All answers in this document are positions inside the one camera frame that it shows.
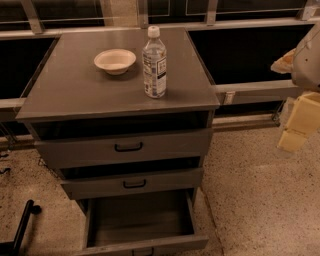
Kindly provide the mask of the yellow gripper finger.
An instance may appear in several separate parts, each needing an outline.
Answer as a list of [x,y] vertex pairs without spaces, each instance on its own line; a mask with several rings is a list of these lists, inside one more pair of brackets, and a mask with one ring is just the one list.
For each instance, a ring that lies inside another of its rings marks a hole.
[[287,152],[299,150],[320,128],[320,93],[299,96],[285,124],[277,147]]
[[281,58],[276,60],[271,65],[271,70],[280,74],[291,73],[293,69],[294,54],[295,54],[295,49],[292,49],[286,54],[284,54]]

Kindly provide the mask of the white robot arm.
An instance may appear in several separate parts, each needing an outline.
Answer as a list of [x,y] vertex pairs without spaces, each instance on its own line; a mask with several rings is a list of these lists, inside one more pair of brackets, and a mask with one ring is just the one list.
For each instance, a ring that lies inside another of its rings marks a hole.
[[306,90],[293,102],[278,142],[279,149],[295,152],[320,128],[320,23],[294,49],[276,60],[271,70],[290,73],[293,84]]

